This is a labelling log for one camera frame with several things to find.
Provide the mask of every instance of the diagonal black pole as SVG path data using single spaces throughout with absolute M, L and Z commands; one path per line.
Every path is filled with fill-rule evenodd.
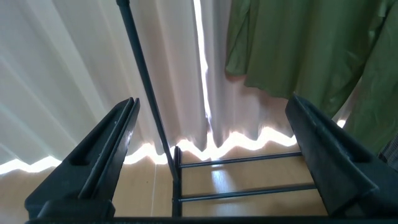
M 127 35 L 129 36 L 131 48 L 136 58 L 139 74 L 141 76 L 142 83 L 144 84 L 145 92 L 148 97 L 150 105 L 150 110 L 152 111 L 152 115 L 154 116 L 155 119 L 157 131 L 159 132 L 160 140 L 162 141 L 163 150 L 166 153 L 167 162 L 169 163 L 173 180 L 179 181 L 177 170 L 176 167 L 174 166 L 173 158 L 170 153 L 169 143 L 167 142 L 166 134 L 164 132 L 162 119 L 160 118 L 159 109 L 157 107 L 154 89 L 152 88 L 152 84 L 150 82 L 148 68 L 144 59 L 144 54 L 142 53 L 141 44 L 138 39 L 136 25 L 132 18 L 130 10 L 130 0 L 116 0 L 116 2 L 120 8 L 120 13 L 123 18 L 124 26 L 126 27 Z

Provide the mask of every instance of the green garment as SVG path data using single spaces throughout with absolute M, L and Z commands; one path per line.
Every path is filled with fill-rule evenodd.
M 394 2 L 235 0 L 226 71 L 247 75 L 246 86 L 275 97 L 290 98 L 295 92 L 328 116 L 341 108 L 362 77 L 345 128 L 377 153 L 398 131 Z

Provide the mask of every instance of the black metal frame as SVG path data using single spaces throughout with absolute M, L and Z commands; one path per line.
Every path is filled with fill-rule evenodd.
M 264 188 L 264 189 L 256 189 L 256 190 L 242 190 L 237 192 L 228 192 L 221 194 L 208 194 L 208 195 L 193 195 L 193 196 L 183 196 L 182 195 L 182 169 L 183 168 L 191 168 L 191 167 L 200 167 L 200 166 L 212 166 L 212 165 L 220 165 L 220 164 L 231 164 L 237 162 L 249 162 L 249 161 L 258 161 L 265 159 L 278 159 L 292 156 L 301 156 L 301 152 L 289 152 L 283 154 L 274 154 L 274 155 L 264 155 L 264 156 L 254 156 L 254 157 L 244 157 L 237 159 L 224 159 L 218 161 L 208 161 L 208 162 L 196 162 L 190 164 L 182 164 L 182 152 L 178 146 L 175 147 L 174 152 L 174 160 L 172 159 L 170 153 L 170 146 L 167 142 L 166 134 L 163 128 L 162 119 L 160 117 L 159 109 L 157 107 L 156 98 L 154 94 L 154 90 L 152 84 L 150 82 L 148 69 L 145 63 L 144 54 L 142 53 L 141 45 L 138 38 L 138 33 L 136 29 L 136 25 L 134 23 L 134 19 L 132 18 L 132 13 L 129 6 L 129 0 L 116 0 L 121 15 L 124 21 L 124 25 L 126 26 L 127 35 L 130 40 L 131 48 L 136 58 L 137 66 L 140 72 L 140 76 L 142 82 L 144 84 L 145 92 L 148 97 L 148 101 L 150 104 L 150 109 L 152 111 L 152 115 L 155 119 L 155 123 L 157 126 L 157 130 L 159 132 L 160 140 L 162 141 L 163 150 L 167 157 L 167 163 L 170 168 L 170 172 L 173 177 L 173 198 L 172 198 L 172 216 L 173 217 L 181 217 L 182 216 L 182 203 L 183 202 L 192 202 L 199 200 L 213 200 L 220 198 L 230 198 L 230 197 L 242 197 L 249 195 L 260 195 L 260 194 L 272 194 L 279 192 L 290 192 L 295 190 L 310 190 L 315 189 L 314 184 L 307 185 L 293 185 L 293 186 L 283 186 L 276 188 Z

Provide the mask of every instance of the light brown floor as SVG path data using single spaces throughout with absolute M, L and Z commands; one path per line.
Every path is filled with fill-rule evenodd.
M 270 142 L 264 149 L 233 149 L 224 158 L 255 156 L 297 151 Z M 197 159 L 189 152 L 184 162 Z M 15 170 L 0 175 L 0 223 L 24 223 L 27 212 L 25 198 L 53 169 L 37 174 Z M 223 166 L 184 169 L 183 194 L 203 194 L 255 189 L 279 185 L 311 183 L 312 178 L 302 157 L 242 162 Z M 155 165 L 145 158 L 121 171 L 113 198 L 116 216 L 171 216 L 172 178 L 166 165 Z M 250 197 L 227 198 L 183 205 L 184 216 L 246 215 L 326 215 L 317 190 L 303 190 Z

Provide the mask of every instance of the horizontal metal bar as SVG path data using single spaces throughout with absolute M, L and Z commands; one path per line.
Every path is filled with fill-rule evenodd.
M 220 194 L 209 194 L 209 195 L 194 195 L 194 196 L 183 196 L 180 199 L 180 202 L 194 202 L 199 200 L 214 200 L 221 198 L 231 198 L 231 197 L 243 197 L 243 196 L 251 196 L 251 195 L 261 195 L 261 194 L 273 194 L 273 193 L 281 193 L 281 192 L 291 192 L 296 190 L 310 190 L 316 189 L 315 184 L 301 184 L 301 185 L 293 185 L 288 187 L 273 187 L 266 189 L 258 189 L 258 190 L 243 190 L 239 192 L 228 192 L 228 193 L 220 193 Z
M 193 162 L 193 163 L 188 163 L 188 164 L 181 164 L 180 168 L 230 164 L 230 163 L 235 163 L 235 162 L 249 162 L 249 161 L 258 161 L 258 160 L 263 160 L 263 159 L 278 159 L 278 158 L 301 156 L 301 155 L 302 155 L 301 151 L 286 152 L 286 153 L 263 155 L 263 156 L 251 156 L 251 157 L 244 157 L 244 158 L 222 159 L 222 160 L 218 160 L 218 161 Z

